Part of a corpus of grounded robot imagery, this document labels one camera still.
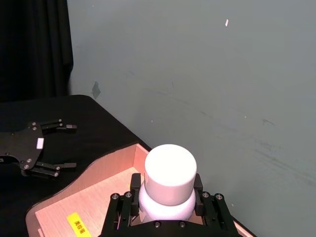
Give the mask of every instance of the yellow label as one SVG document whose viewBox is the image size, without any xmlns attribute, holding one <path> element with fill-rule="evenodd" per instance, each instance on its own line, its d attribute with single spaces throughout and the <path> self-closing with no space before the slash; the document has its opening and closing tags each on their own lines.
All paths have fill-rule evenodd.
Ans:
<svg viewBox="0 0 316 237">
<path fill-rule="evenodd" d="M 77 237 L 91 237 L 91 234 L 76 212 L 67 216 L 67 220 Z"/>
</svg>

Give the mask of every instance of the wooden tray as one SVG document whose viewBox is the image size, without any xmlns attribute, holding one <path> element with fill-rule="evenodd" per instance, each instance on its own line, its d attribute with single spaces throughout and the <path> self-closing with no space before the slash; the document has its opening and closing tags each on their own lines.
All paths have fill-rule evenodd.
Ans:
<svg viewBox="0 0 316 237">
<path fill-rule="evenodd" d="M 115 151 L 93 162 L 84 173 L 55 196 L 34 205 L 26 216 L 30 237 L 76 237 L 67 216 L 76 212 L 93 237 L 101 233 L 110 195 L 129 191 L 133 173 L 144 174 L 146 151 L 139 144 Z M 192 215 L 190 221 L 201 224 Z M 235 223 L 243 237 L 252 237 Z"/>
</svg>

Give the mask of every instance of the black table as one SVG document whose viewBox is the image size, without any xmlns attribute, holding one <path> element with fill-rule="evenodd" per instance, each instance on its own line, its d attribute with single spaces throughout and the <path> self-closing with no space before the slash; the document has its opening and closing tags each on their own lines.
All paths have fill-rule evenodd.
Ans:
<svg viewBox="0 0 316 237">
<path fill-rule="evenodd" d="M 17 131 L 27 122 L 62 119 L 78 126 L 76 134 L 54 133 L 45 137 L 42 161 L 76 162 L 75 172 L 61 171 L 56 181 L 24 177 L 12 164 L 0 165 L 0 236 L 28 236 L 28 208 L 69 185 L 94 160 L 107 153 L 140 143 L 136 135 L 88 96 L 74 95 L 0 104 L 0 132 Z"/>
</svg>

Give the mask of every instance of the wall mark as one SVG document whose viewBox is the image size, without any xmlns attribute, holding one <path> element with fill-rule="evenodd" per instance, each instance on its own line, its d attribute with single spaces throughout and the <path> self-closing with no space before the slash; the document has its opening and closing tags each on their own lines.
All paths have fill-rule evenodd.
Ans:
<svg viewBox="0 0 316 237">
<path fill-rule="evenodd" d="M 204 111 L 200 111 L 201 114 L 203 114 L 204 116 L 207 116 L 206 112 Z"/>
<path fill-rule="evenodd" d="M 260 140 L 260 139 L 254 139 L 254 142 L 258 145 L 260 145 L 261 148 L 268 150 L 272 154 L 279 153 L 283 150 L 283 147 L 278 144 L 271 144 L 269 142 Z"/>
<path fill-rule="evenodd" d="M 275 124 L 274 124 L 273 122 L 271 122 L 271 121 L 269 121 L 269 120 L 263 118 L 263 119 L 262 119 L 262 125 L 265 125 L 265 124 L 267 124 L 267 123 L 270 124 L 270 125 L 275 126 Z"/>
<path fill-rule="evenodd" d="M 159 94 L 159 95 L 168 95 L 168 92 L 165 91 L 155 91 L 155 93 Z"/>
<path fill-rule="evenodd" d="M 270 156 L 266 154 L 265 152 L 262 152 L 258 149 L 254 150 L 256 153 L 260 154 L 262 156 L 262 159 L 265 160 L 266 162 L 273 164 L 274 166 L 282 169 L 283 171 L 290 173 L 291 175 L 294 176 L 295 179 L 303 181 L 305 184 L 316 187 L 316 177 L 313 176 L 312 174 L 303 172 L 287 163 L 284 163 L 280 160 L 278 160 L 274 156 Z"/>
<path fill-rule="evenodd" d="M 101 91 L 100 91 L 100 88 L 99 88 L 99 83 L 96 81 L 94 83 L 94 86 L 92 88 L 92 95 L 93 95 L 93 98 L 96 99 L 98 98 L 98 96 L 101 94 Z"/>
</svg>

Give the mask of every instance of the white bottle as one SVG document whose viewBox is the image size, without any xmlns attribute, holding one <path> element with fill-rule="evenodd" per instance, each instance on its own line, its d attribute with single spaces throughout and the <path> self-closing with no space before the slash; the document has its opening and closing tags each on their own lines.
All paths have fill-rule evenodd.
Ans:
<svg viewBox="0 0 316 237">
<path fill-rule="evenodd" d="M 188 220 L 195 207 L 196 173 L 196 160 L 187 149 L 171 144 L 152 149 L 145 160 L 145 181 L 139 192 L 143 222 Z"/>
</svg>

